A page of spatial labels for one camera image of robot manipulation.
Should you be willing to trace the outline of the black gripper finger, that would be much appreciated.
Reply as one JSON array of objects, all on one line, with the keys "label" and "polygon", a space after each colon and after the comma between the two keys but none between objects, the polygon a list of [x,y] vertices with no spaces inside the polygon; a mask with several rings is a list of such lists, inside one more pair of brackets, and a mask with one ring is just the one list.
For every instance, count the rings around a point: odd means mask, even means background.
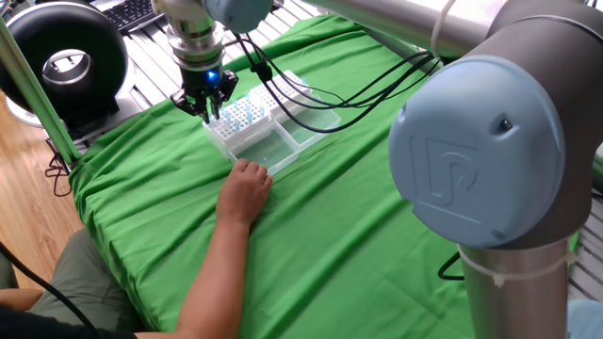
[{"label": "black gripper finger", "polygon": [[220,110],[225,102],[228,102],[238,83],[237,76],[223,76],[220,82],[211,90],[210,103],[212,116],[218,120]]},{"label": "black gripper finger", "polygon": [[210,123],[207,99],[203,95],[190,95],[185,89],[180,89],[170,99],[180,110],[188,113],[190,116],[200,117],[205,123]]}]

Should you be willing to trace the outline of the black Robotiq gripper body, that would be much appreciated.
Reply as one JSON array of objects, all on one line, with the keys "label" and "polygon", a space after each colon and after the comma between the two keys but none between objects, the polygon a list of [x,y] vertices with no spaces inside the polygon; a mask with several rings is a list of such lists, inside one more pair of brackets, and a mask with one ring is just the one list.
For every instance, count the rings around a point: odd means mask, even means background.
[{"label": "black Robotiq gripper body", "polygon": [[237,76],[231,70],[224,70],[222,67],[203,71],[182,69],[181,74],[183,89],[190,95],[203,95],[206,99],[210,98],[212,88],[220,82],[223,76]]}]

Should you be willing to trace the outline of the person's right hand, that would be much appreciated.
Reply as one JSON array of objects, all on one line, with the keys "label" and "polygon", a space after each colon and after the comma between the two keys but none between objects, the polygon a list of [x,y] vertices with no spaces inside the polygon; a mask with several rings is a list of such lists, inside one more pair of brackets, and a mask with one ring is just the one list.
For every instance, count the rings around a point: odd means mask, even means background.
[{"label": "person's right hand", "polygon": [[216,226],[249,231],[268,200],[272,183],[265,166],[237,160],[219,192]]}]

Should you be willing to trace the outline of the person's left hand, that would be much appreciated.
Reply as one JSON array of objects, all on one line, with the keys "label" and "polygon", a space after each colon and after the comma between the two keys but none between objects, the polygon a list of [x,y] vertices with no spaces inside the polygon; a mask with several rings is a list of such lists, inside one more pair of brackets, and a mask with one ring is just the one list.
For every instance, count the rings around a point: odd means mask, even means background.
[{"label": "person's left hand", "polygon": [[0,291],[2,306],[16,311],[28,311],[41,298],[43,292],[39,289],[8,288]]}]

